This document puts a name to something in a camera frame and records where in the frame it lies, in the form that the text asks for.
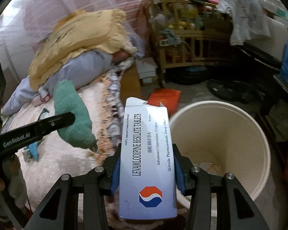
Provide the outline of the person left hand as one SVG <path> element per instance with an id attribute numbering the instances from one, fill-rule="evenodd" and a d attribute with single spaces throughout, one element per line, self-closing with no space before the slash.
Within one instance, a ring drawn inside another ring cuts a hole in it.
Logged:
<path id="1" fill-rule="evenodd" d="M 6 161 L 0 161 L 0 191 L 4 190 L 6 183 L 10 182 L 13 175 L 18 171 L 18 161 L 13 156 L 11 159 Z"/>

